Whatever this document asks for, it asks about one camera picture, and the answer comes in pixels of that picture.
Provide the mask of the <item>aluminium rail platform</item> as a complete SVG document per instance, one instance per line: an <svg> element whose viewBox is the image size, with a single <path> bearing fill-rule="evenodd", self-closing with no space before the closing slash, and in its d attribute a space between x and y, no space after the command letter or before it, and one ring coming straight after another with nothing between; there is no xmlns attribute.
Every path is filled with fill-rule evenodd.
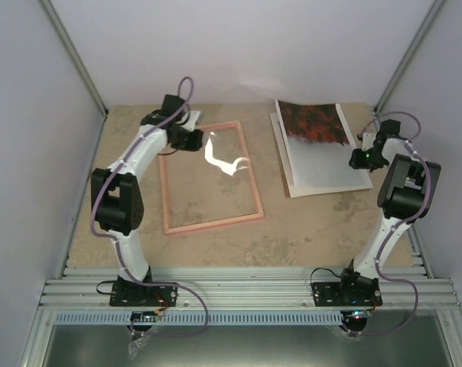
<svg viewBox="0 0 462 367"><path fill-rule="evenodd" d="M459 297L451 280L431 278L418 253L411 267L391 267L385 274L409 284L380 281L383 307L408 310L418 299L421 310L457 309ZM39 301L44 309L103 310L109 306L110 281L118 268L69 267L45 282ZM307 267L193 267L153 268L156 281L182 285L177 307L198 310L200 295L211 310L312 310L311 281L334 281L327 271Z"/></svg>

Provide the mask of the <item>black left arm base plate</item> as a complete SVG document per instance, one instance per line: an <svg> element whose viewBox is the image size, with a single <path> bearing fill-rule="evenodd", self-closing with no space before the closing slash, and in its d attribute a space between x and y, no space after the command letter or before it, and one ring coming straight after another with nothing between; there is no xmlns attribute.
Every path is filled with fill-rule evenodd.
<svg viewBox="0 0 462 367"><path fill-rule="evenodd" d="M117 278L109 298L111 307L173 307L177 288L173 286L146 287Z"/></svg>

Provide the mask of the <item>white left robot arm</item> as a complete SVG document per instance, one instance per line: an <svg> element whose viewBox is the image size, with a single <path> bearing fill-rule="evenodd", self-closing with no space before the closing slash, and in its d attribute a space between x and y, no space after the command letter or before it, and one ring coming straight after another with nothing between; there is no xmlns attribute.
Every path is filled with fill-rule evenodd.
<svg viewBox="0 0 462 367"><path fill-rule="evenodd" d="M119 277L131 282L127 295L137 305L149 303L154 295L138 232L145 213L139 181L167 145L180 151L200 150L203 132L197 124L201 117L202 112L196 110L184 113L179 122L156 115L144 117L122 155L107 168L92 172L90 230L113 244Z"/></svg>

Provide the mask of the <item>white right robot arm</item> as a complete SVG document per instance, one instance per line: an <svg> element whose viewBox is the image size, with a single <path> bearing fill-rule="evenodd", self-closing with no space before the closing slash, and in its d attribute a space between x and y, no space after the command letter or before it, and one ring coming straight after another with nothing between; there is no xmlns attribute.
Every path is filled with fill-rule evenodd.
<svg viewBox="0 0 462 367"><path fill-rule="evenodd" d="M417 220L427 215L433 200L441 165L426 161L412 143L399 137L363 137L361 148L353 151L349 165L374 171L387 167L379 189L379 221L363 250L342 270L337 296L346 305L354 305L380 278L399 238Z"/></svg>

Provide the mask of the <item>white mat board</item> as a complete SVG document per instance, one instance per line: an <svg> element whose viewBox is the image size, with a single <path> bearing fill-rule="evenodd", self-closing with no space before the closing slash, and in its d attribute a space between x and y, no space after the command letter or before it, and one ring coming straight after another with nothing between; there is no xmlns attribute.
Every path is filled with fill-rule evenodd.
<svg viewBox="0 0 462 367"><path fill-rule="evenodd" d="M373 183L365 170L349 166L352 151L357 148L348 121L340 104L334 105L348 143L307 143L300 138L288 137L278 113L279 126L291 167L292 198L300 196L369 190Z"/></svg>

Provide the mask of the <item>brown cardboard backing board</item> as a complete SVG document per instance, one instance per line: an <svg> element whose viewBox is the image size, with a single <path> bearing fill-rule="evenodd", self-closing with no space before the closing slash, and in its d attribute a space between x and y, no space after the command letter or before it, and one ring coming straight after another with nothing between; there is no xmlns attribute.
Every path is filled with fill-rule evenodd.
<svg viewBox="0 0 462 367"><path fill-rule="evenodd" d="M279 126L278 113L272 112L270 114L270 119L271 119L272 129L273 129L274 136L275 136L276 148L278 150L278 156L279 156L279 160L281 164L281 175L282 175L285 196L288 198L292 198L291 182L290 182L291 167L289 164L287 151L285 148L285 142L284 142L284 139L281 133L280 126Z"/></svg>

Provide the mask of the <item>red forest photo print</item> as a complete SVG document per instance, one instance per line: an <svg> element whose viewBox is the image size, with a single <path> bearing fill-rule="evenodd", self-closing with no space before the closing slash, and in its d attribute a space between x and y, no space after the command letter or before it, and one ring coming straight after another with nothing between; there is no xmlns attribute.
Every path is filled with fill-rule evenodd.
<svg viewBox="0 0 462 367"><path fill-rule="evenodd" d="M271 122L290 196L373 188L367 171L349 166L357 143L339 103L276 100L275 107Z"/></svg>

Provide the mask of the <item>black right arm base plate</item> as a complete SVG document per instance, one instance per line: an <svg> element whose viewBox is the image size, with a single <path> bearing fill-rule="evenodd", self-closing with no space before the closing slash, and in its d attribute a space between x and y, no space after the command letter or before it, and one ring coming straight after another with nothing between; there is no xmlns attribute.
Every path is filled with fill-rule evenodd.
<svg viewBox="0 0 462 367"><path fill-rule="evenodd" d="M311 288L317 307L378 307L383 305L377 279L369 279L367 282L313 282Z"/></svg>

